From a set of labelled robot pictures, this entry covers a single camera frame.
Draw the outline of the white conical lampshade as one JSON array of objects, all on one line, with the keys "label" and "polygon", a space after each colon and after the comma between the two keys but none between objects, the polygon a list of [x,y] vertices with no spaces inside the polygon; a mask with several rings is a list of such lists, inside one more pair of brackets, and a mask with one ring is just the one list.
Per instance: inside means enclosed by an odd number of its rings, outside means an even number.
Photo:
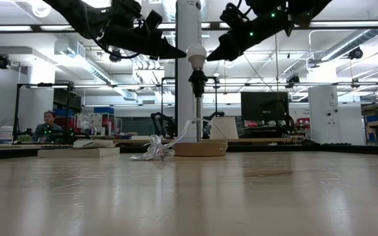
[{"label": "white conical lampshade", "polygon": [[214,117],[211,120],[210,139],[238,139],[236,119],[232,116]]}]

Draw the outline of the black computer monitor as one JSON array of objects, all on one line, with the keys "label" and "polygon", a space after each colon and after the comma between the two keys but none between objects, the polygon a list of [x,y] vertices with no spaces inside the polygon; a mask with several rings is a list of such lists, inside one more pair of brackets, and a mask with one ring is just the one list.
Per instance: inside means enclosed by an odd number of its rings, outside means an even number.
[{"label": "black computer monitor", "polygon": [[241,118],[244,121],[285,121],[288,114],[286,92],[241,93]]}]

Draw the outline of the long wooden workbench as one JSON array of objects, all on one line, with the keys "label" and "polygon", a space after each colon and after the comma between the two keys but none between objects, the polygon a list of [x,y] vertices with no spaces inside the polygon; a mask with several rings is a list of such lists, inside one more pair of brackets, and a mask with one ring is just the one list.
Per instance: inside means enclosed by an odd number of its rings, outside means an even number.
[{"label": "long wooden workbench", "polygon": [[45,148],[72,148],[64,144],[0,144],[0,149],[45,149]]}]

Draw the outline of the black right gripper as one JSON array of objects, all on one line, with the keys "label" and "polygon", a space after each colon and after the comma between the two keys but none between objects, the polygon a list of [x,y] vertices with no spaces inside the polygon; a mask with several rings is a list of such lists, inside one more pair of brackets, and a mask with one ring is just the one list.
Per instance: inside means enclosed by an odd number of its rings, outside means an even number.
[{"label": "black right gripper", "polygon": [[219,46],[209,54],[207,61],[234,61],[258,41],[264,41],[281,31],[289,37],[289,2],[290,0],[245,0],[246,5],[257,17],[245,23],[242,33],[228,31],[221,35]]}]

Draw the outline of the white lightbulb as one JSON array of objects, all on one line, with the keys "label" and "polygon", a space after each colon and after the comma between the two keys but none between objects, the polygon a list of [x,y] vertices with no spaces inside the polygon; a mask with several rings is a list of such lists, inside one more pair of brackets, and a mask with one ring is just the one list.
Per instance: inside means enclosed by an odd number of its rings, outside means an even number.
[{"label": "white lightbulb", "polygon": [[193,70],[203,70],[207,58],[207,51],[203,45],[191,45],[186,51],[186,55]]}]

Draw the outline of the wooden-base lamp with black socket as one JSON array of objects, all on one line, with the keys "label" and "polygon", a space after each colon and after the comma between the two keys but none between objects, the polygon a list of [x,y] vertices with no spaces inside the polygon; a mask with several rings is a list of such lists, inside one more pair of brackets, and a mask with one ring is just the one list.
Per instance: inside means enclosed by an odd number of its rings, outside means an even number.
[{"label": "wooden-base lamp with black socket", "polygon": [[[183,131],[170,142],[171,150],[174,156],[177,157],[221,157],[226,155],[228,149],[228,140],[222,129],[216,125],[214,122],[204,119],[202,116],[202,96],[205,92],[205,86],[208,81],[207,76],[204,74],[200,67],[196,67],[192,70],[192,74],[189,78],[189,82],[192,85],[192,92],[196,101],[196,118],[190,119],[186,122]],[[203,136],[203,123],[209,123],[214,128],[216,128],[223,141],[216,142],[204,142],[202,140]],[[196,141],[195,142],[181,142],[180,140],[184,138],[188,126],[191,123],[196,124]]]}]

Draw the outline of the light brown office desk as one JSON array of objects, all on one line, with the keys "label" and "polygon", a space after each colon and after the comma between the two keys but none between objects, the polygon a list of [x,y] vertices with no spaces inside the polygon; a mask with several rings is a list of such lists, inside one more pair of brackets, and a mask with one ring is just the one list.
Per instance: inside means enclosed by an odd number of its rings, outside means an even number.
[{"label": "light brown office desk", "polygon": [[[214,140],[214,139],[208,139],[208,140],[202,140],[202,142],[224,142],[227,141],[228,143],[278,143],[278,142],[293,142],[291,138],[238,138],[238,139],[220,139],[220,140]],[[145,140],[113,140],[114,144],[149,144],[150,139]]]}]

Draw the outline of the white plastic canister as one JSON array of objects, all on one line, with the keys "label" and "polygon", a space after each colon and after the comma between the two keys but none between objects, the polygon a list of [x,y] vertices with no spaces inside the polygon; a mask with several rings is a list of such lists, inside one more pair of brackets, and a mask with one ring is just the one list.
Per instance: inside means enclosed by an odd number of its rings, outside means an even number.
[{"label": "white plastic canister", "polygon": [[12,126],[0,126],[0,144],[11,145],[13,142],[14,128]]}]

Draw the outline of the silver ventilation duct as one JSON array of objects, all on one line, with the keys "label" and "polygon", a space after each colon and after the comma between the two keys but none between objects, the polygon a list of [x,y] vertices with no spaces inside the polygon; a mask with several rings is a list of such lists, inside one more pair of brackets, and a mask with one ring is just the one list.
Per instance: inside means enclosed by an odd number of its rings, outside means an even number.
[{"label": "silver ventilation duct", "polygon": [[355,31],[337,44],[323,51],[320,55],[320,60],[324,62],[334,60],[377,36],[378,29]]}]

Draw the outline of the black aluminium table frame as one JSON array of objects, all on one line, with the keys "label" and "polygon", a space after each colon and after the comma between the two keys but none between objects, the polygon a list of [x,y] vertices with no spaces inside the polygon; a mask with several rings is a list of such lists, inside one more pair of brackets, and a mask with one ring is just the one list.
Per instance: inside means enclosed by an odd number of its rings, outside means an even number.
[{"label": "black aluminium table frame", "polygon": [[[21,157],[34,157],[41,148],[9,148],[0,149],[0,159],[12,159]],[[253,152],[339,152],[360,153],[378,155],[378,146],[353,146],[353,145],[311,145],[311,146],[230,146],[228,153],[253,153]]]}]

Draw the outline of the black paperback book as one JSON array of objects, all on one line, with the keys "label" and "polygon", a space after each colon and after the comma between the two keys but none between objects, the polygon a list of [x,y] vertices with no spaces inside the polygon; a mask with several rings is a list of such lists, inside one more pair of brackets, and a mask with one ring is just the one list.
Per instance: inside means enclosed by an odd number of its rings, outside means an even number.
[{"label": "black paperback book", "polygon": [[101,158],[120,155],[119,147],[40,149],[38,158]]}]

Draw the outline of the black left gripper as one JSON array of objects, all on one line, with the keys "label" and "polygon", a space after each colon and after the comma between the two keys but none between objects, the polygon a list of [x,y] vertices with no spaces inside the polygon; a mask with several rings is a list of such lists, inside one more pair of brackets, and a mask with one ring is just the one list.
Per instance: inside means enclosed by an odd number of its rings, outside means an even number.
[{"label": "black left gripper", "polygon": [[107,52],[110,46],[130,50],[159,59],[186,58],[186,53],[170,45],[162,34],[143,38],[134,28],[142,7],[135,0],[111,0],[108,21],[100,38],[100,47]]}]

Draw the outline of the person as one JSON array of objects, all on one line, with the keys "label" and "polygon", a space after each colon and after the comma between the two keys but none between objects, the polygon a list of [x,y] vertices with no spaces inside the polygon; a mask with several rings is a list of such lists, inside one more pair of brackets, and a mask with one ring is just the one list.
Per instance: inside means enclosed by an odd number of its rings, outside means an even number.
[{"label": "person", "polygon": [[62,129],[60,125],[57,125],[55,123],[55,118],[56,116],[53,111],[46,111],[44,113],[44,123],[36,126],[35,131],[31,137],[33,142],[46,143],[43,137],[43,128],[45,126],[50,126],[55,130]]}]

